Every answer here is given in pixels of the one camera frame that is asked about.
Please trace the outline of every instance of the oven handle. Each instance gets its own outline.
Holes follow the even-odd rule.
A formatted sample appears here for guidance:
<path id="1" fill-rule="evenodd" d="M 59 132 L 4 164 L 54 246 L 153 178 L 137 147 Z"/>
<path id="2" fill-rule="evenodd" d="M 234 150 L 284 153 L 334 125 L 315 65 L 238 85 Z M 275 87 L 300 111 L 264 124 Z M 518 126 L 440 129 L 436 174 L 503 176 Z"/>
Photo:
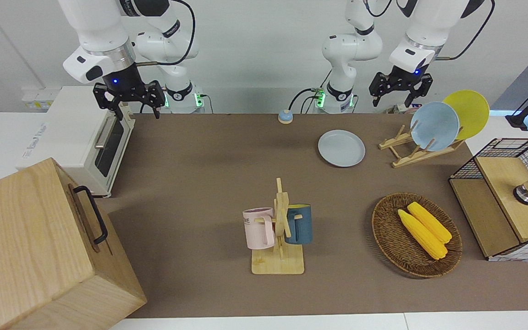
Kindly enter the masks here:
<path id="1" fill-rule="evenodd" d="M 105 125 L 103 125 L 103 129 L 101 129 L 101 134 L 99 134 L 99 138 L 97 139 L 97 142 L 95 142 L 95 149 L 105 149 L 105 146 L 107 146 L 107 141 L 109 141 L 111 131 L 113 131 L 113 127 L 115 126 L 116 121 L 117 118 L 115 117 L 115 115 L 107 117 L 107 119 L 105 120 Z"/>

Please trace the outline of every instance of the table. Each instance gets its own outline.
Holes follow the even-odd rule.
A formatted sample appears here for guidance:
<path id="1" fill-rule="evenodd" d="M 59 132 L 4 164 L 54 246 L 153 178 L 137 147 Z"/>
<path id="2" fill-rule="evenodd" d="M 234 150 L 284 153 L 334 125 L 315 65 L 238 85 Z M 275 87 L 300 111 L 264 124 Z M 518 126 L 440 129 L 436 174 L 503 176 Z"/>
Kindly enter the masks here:
<path id="1" fill-rule="evenodd" d="M 528 263 L 485 261 L 447 183 L 468 149 L 392 169 L 377 144 L 410 117 L 343 116 L 296 115 L 287 126 L 275 115 L 139 116 L 114 196 L 99 201 L 148 296 L 132 317 L 528 309 Z M 362 163 L 320 158 L 317 139 L 331 129 L 362 138 Z M 249 272 L 241 211 L 272 205 L 277 176 L 291 202 L 313 206 L 303 275 Z M 411 280 L 383 260 L 370 215 L 394 192 L 426 196 L 455 220 L 464 251 L 453 272 Z"/>

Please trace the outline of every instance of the wooden box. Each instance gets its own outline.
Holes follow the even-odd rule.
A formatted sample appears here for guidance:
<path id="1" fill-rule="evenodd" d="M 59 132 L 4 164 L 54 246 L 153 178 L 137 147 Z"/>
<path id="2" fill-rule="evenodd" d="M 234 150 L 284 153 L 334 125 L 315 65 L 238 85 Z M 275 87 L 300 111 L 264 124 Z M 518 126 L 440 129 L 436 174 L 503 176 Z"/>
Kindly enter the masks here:
<path id="1" fill-rule="evenodd" d="M 528 205 L 513 196 L 525 163 L 528 140 L 494 140 L 449 180 L 488 260 L 528 260 Z"/>
<path id="2" fill-rule="evenodd" d="M 0 179 L 0 330 L 106 330 L 145 301 L 109 217 L 53 159 Z"/>

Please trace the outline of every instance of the pink mug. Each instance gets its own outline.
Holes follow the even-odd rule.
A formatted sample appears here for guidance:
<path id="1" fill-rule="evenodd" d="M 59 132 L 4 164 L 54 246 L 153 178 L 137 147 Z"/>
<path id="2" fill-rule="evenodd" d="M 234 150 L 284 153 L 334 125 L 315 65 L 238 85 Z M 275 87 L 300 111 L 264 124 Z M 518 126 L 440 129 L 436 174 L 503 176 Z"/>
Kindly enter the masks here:
<path id="1" fill-rule="evenodd" d="M 276 236 L 272 227 L 274 211 L 270 207 L 243 211 L 243 228 L 246 231 L 247 248 L 264 249 L 274 246 Z"/>

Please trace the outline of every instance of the woven basket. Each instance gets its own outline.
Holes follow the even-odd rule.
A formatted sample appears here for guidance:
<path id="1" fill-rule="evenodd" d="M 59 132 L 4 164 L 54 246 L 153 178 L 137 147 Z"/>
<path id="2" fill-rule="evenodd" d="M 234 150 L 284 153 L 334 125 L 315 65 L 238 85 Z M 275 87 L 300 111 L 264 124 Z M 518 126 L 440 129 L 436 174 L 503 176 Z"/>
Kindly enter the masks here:
<path id="1" fill-rule="evenodd" d="M 416 201 L 426 208 L 452 235 L 445 245 L 446 257 L 434 260 L 417 243 L 402 225 L 397 210 L 407 210 L 407 205 Z M 447 274 L 457 266 L 462 257 L 462 239 L 451 218 L 435 203 L 427 198 L 406 192 L 398 192 L 384 197 L 378 202 L 372 213 L 374 238 L 384 255 L 403 271 L 431 278 Z"/>

